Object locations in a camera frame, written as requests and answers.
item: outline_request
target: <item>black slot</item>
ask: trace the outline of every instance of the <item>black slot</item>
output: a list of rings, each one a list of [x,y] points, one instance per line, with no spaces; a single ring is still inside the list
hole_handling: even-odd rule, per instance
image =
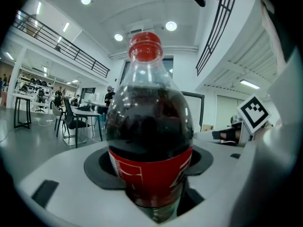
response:
[[[45,208],[58,185],[58,182],[52,180],[44,180],[38,189],[34,192],[32,199],[42,208]]]

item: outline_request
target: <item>person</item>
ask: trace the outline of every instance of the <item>person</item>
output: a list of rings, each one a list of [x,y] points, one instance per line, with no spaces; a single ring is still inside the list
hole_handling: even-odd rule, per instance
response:
[[[6,74],[3,75],[3,86],[7,86],[8,85],[8,78],[6,77]]]
[[[0,97],[1,97],[2,87],[3,87],[3,81],[2,78],[0,78]]]
[[[107,93],[105,95],[105,100],[104,100],[104,102],[106,104],[106,107],[109,107],[110,103],[113,100],[114,95],[115,95],[115,93],[113,92],[112,86],[108,86],[107,87]]]
[[[79,94],[77,94],[72,100],[71,100],[71,105],[72,106],[79,106],[79,102],[78,102],[78,99],[79,99]]]
[[[61,97],[62,97],[62,87],[59,87],[59,90],[56,91],[55,93],[55,101],[54,104],[58,108],[61,106]]]

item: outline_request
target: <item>soda bottle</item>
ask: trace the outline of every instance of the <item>soda bottle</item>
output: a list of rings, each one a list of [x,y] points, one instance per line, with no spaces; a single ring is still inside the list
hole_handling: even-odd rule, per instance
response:
[[[131,39],[130,68],[106,122],[114,170],[129,198],[156,222],[168,219],[180,198],[193,138],[189,107],[162,57],[157,35],[141,32]]]

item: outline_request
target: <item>railing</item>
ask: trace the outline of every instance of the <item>railing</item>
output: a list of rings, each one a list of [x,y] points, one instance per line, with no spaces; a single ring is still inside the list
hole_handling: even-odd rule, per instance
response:
[[[93,72],[105,78],[107,77],[108,71],[110,71],[109,68],[95,60],[50,27],[37,20],[33,15],[29,15],[22,10],[19,11],[14,20],[13,26]]]
[[[226,27],[226,24],[229,20],[229,17],[232,13],[232,8],[235,3],[235,0],[220,0],[216,17],[214,19],[214,25],[210,35],[208,37],[206,46],[201,54],[201,57],[196,65],[197,75],[199,76],[200,72],[208,62],[209,58],[213,54],[222,34]]]

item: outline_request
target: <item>gray floor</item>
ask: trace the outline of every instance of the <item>gray floor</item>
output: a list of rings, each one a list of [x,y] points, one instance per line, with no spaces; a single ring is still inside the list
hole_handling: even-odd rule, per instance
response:
[[[64,143],[61,128],[58,137],[56,137],[55,120],[47,122],[47,120],[54,119],[53,115],[31,113],[31,118],[30,129],[23,127],[13,129],[14,110],[0,107],[0,141],[7,135],[7,138],[0,143],[1,156],[15,183],[21,181],[51,157],[75,149],[75,147],[68,147]],[[20,121],[24,122],[25,120],[25,111],[20,111]],[[93,134],[91,127],[88,128],[87,142],[79,144],[78,147],[85,147],[96,143],[96,141],[101,141],[98,123],[94,130],[96,132]],[[79,141],[83,138],[85,136],[80,134]]]

